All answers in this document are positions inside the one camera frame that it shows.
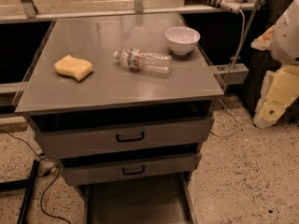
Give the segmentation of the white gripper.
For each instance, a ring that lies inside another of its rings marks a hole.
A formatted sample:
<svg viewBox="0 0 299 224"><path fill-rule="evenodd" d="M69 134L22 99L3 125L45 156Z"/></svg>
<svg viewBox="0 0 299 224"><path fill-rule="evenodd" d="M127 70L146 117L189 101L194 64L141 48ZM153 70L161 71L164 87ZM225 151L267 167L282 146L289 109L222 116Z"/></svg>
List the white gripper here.
<svg viewBox="0 0 299 224"><path fill-rule="evenodd" d="M271 50L272 58L281 63L299 64L299 0L293 0L275 26L254 39L251 46ZM253 124L259 128L276 124L298 97L298 65L282 65L276 72L267 71Z"/></svg>

